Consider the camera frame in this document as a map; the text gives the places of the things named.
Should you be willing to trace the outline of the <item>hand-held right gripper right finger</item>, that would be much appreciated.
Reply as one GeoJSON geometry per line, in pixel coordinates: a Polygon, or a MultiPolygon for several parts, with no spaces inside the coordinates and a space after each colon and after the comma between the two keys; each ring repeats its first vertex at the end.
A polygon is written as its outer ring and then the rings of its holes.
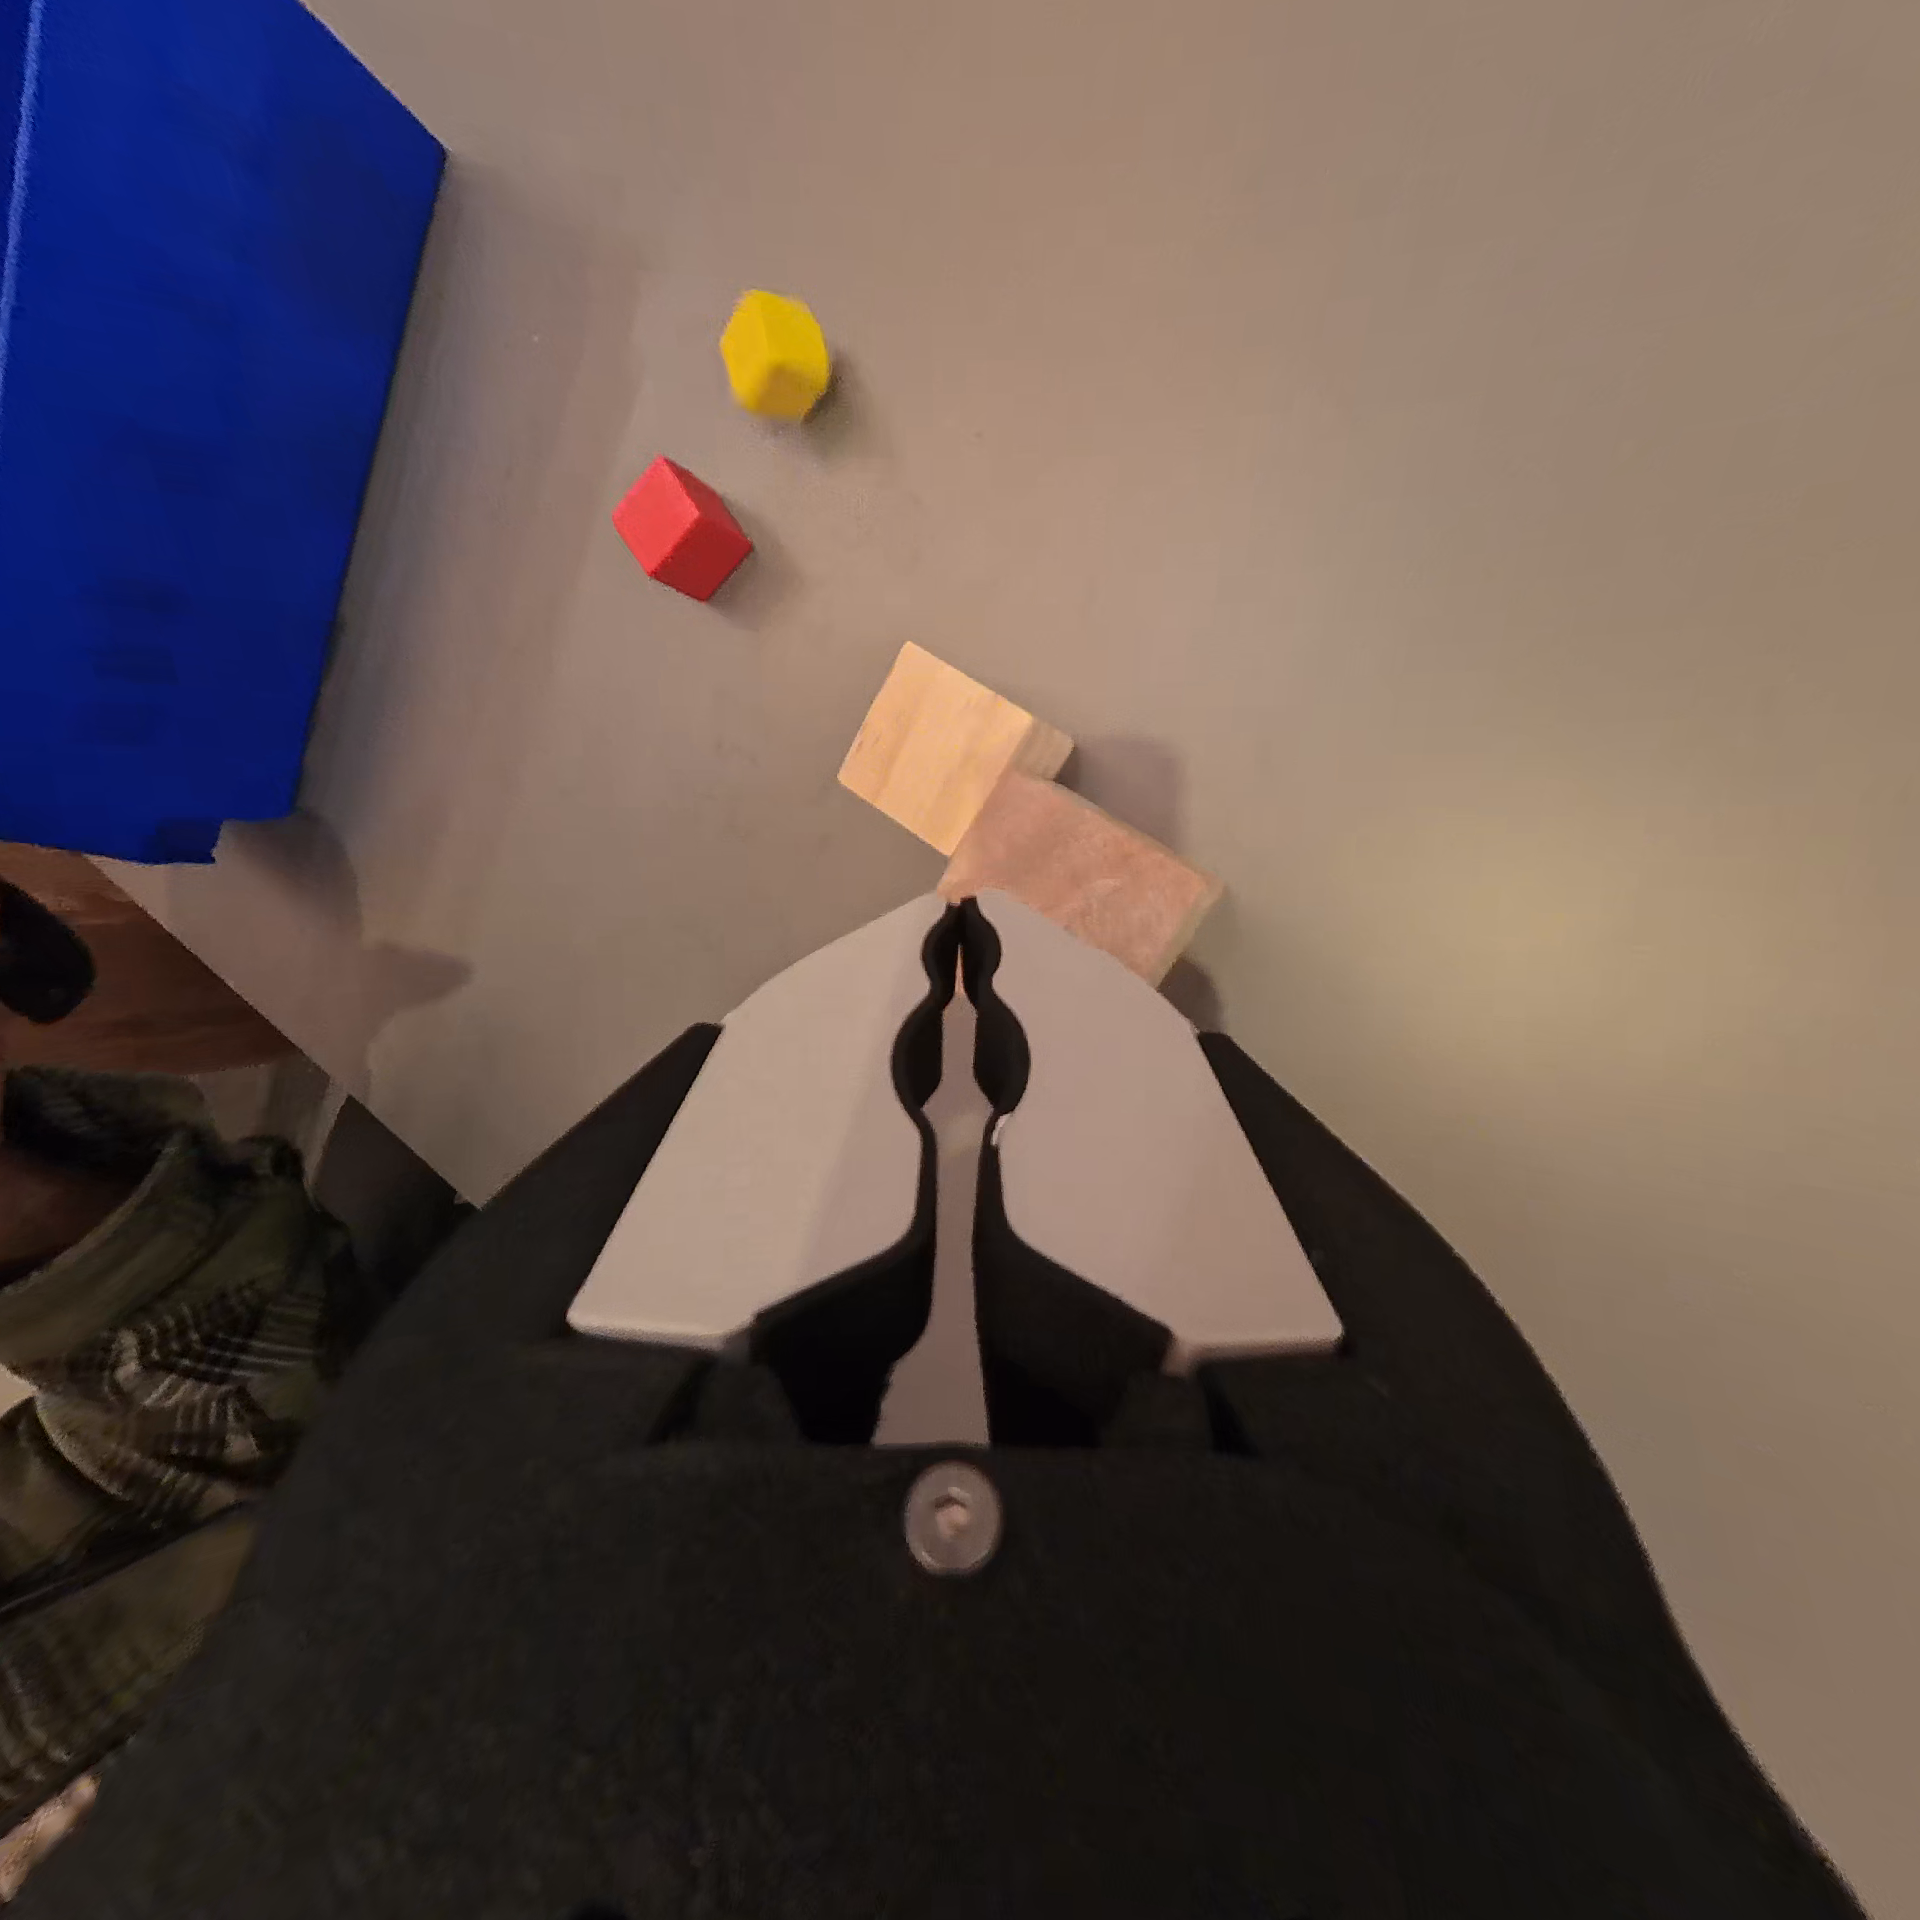
{"type": "Polygon", "coordinates": [[[1198,1028],[1004,890],[965,909],[989,1100],[974,1326],[999,1444],[1095,1444],[1142,1381],[1323,1360],[1344,1328],[1198,1028]]]}

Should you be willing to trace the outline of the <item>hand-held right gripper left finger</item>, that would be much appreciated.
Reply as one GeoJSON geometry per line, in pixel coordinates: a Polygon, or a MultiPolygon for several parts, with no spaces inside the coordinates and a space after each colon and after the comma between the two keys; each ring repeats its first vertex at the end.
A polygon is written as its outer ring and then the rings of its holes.
{"type": "Polygon", "coordinates": [[[932,1314],[959,923],[925,894],[721,1023],[568,1308],[571,1332],[749,1362],[867,1444],[932,1314]]]}

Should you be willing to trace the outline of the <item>large plain wooden cube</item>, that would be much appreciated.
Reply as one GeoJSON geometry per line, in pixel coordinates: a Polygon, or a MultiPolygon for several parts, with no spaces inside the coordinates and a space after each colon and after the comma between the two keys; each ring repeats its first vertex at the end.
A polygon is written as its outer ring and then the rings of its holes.
{"type": "Polygon", "coordinates": [[[936,886],[946,903],[991,893],[1019,900],[1160,989],[1227,888],[1069,787],[1006,773],[936,886]]]}

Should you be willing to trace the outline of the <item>medium plain wooden cube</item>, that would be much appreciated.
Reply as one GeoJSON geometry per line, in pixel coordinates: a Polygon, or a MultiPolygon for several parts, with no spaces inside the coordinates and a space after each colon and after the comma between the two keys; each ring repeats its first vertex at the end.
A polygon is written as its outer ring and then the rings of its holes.
{"type": "Polygon", "coordinates": [[[921,843],[952,855],[1008,773],[1052,781],[1075,751],[1069,733],[908,641],[836,781],[921,843]]]}

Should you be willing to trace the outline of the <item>red wooden cube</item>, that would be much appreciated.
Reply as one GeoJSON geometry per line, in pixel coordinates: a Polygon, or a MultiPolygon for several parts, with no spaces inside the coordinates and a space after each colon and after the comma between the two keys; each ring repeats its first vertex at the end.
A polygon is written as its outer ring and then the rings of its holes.
{"type": "Polygon", "coordinates": [[[664,454],[638,473],[610,525],[654,585],[699,604],[712,603],[756,552],[724,496],[664,454]]]}

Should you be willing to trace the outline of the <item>yellow wooden cube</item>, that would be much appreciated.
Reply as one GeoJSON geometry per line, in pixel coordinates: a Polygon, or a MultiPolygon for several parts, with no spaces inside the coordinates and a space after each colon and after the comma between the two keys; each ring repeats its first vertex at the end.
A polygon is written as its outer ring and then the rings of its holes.
{"type": "Polygon", "coordinates": [[[719,349],[734,403],[759,421],[805,423],[830,392],[830,346],[805,301],[743,292],[719,349]]]}

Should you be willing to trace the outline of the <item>blue plastic bin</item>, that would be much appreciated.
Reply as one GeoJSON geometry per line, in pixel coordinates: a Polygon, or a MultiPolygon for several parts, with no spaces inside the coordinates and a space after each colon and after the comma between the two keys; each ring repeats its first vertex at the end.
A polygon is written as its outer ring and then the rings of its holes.
{"type": "Polygon", "coordinates": [[[446,153],[305,5],[3,8],[3,838],[298,802],[446,153]]]}

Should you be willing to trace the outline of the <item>person's plaid shirt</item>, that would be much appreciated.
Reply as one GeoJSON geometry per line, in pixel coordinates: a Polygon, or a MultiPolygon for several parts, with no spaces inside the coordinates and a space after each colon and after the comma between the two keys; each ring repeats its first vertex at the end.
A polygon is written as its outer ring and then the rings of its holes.
{"type": "Polygon", "coordinates": [[[5,1835],[200,1651],[380,1295],[272,1135],[157,1075],[5,1081],[5,1835]]]}

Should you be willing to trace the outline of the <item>brown wooden panel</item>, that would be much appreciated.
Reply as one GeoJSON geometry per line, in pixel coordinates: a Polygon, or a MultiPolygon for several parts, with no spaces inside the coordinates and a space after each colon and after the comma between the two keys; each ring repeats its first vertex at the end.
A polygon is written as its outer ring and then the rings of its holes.
{"type": "Polygon", "coordinates": [[[92,994],[69,1021],[7,1033],[10,1065],[200,1077],[295,1055],[266,1016],[92,861],[7,843],[3,876],[69,925],[96,968],[92,994]]]}

